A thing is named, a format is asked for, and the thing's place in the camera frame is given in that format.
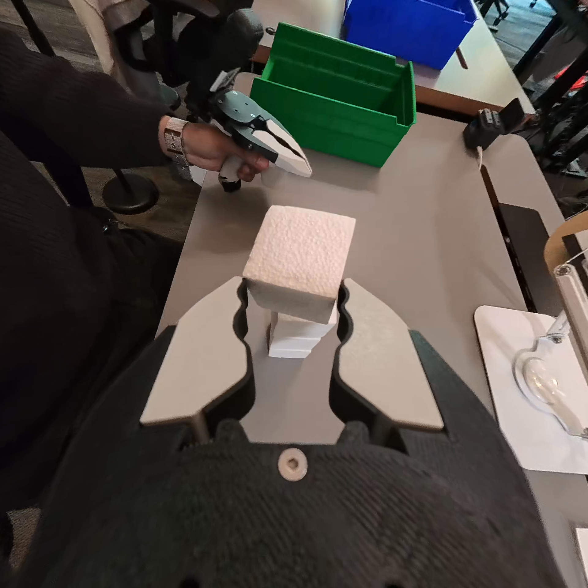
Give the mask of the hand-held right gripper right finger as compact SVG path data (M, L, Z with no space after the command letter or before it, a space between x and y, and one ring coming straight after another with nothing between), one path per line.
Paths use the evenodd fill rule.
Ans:
M350 278L337 300L339 345L329 406L344 424L363 423L369 440L393 445L401 429L443 431L445 424L407 324Z

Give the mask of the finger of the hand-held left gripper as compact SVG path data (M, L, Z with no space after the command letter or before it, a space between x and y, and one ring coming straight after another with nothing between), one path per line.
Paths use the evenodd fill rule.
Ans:
M267 120L264 120L264 122L262 123L262 130L268 131L271 134L273 134L274 136L283 139L293 149L295 149L296 151L298 151L301 155L304 154L302 148L295 141L295 139L293 138L293 136L291 136L290 133L285 128L283 128L280 124L278 124L274 119L269 118Z
M296 175L309 178L312 176L312 168L304 154L293 149L283 139L274 136L265 130L255 130L252 134L258 142L276 154L273 163L280 169Z

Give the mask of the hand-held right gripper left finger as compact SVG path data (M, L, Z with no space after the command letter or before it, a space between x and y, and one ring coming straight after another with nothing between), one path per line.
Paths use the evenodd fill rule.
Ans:
M255 384L247 303L246 285L235 276L182 316L170 331L140 424L188 424L198 442L208 442L223 420L249 413Z

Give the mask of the person's left forearm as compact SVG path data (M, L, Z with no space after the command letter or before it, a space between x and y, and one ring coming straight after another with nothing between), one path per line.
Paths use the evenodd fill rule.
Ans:
M1 113L43 133L75 164L93 168L165 166L159 102L137 99L113 77L77 70L1 31Z

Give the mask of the light desk with wooden edge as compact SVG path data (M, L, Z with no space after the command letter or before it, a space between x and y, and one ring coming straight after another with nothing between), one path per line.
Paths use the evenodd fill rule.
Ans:
M340 37L344 1L254 1L264 28L280 22ZM518 98L527 117L530 100L483 19L478 18L443 70L414 66L416 101L421 111L448 111L446 118L474 116L483 108L498 111Z

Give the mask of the person's left hand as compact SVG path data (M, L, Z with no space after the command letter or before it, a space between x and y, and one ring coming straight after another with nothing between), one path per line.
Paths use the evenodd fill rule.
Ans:
M207 171L220 172L226 159L237 157L241 161L238 178L246 182L251 182L270 164L262 155L239 147L212 125L188 122L183 128L182 141L187 161Z

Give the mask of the green storage bin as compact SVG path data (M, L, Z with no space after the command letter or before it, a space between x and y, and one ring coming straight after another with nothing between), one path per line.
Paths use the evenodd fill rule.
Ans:
M251 97L303 149L377 168L417 116L413 63L284 22Z

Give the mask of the black office chair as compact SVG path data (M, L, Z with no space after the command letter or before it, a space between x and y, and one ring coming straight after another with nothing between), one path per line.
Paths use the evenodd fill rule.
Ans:
M254 57L265 29L252 1L148 1L134 21L114 31L122 60L185 85L190 119L210 120L208 101L231 87Z

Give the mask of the document stand with wooden board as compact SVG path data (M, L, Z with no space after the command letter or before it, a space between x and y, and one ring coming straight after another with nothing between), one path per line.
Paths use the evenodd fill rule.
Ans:
M587 212L548 239L557 317L494 306L474 313L498 425L526 470L587 474Z

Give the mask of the black round stand base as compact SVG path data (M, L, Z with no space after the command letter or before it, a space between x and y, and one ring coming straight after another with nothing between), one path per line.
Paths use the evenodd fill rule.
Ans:
M150 210L158 203L159 190L149 178L119 169L115 169L114 174L102 190L102 200L110 211L133 216Z

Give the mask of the person's black clothing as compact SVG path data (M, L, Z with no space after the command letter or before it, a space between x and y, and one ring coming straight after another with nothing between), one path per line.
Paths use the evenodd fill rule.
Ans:
M1 513L35 503L155 334L178 242L68 206L1 134Z

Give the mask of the blue storage bin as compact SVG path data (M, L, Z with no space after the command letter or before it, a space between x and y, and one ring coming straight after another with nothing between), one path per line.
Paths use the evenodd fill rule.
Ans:
M348 1L342 39L442 70L477 21L472 1Z

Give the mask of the black battery charger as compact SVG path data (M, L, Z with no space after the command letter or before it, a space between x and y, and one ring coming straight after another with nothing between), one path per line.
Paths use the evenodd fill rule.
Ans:
M497 137L505 134L504 124L497 111L484 108L464 128L463 141L469 151L486 150Z

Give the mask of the black phone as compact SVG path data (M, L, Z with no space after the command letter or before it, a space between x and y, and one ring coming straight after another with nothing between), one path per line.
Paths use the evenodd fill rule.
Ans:
M501 133L503 135L513 134L523 125L526 116L520 99L514 98L498 113Z

